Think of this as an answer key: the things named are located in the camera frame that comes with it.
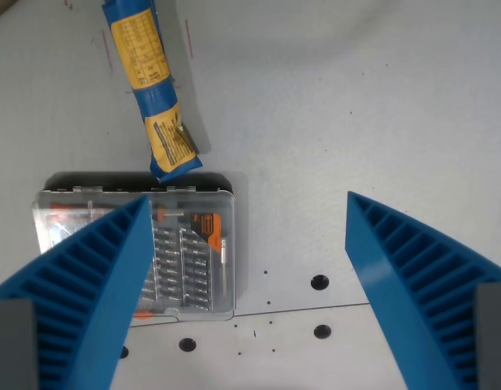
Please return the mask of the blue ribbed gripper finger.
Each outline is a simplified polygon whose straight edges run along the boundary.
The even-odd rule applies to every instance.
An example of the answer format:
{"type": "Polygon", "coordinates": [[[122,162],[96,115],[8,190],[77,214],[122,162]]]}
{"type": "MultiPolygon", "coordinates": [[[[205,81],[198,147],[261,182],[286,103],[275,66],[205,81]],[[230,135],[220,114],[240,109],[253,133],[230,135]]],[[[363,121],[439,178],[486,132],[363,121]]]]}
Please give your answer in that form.
{"type": "Polygon", "coordinates": [[[407,388],[476,389],[475,292],[501,282],[501,267],[355,192],[345,251],[407,388]]]}
{"type": "Polygon", "coordinates": [[[148,197],[61,241],[0,284],[32,304],[42,389],[107,389],[153,261],[148,197]]]}

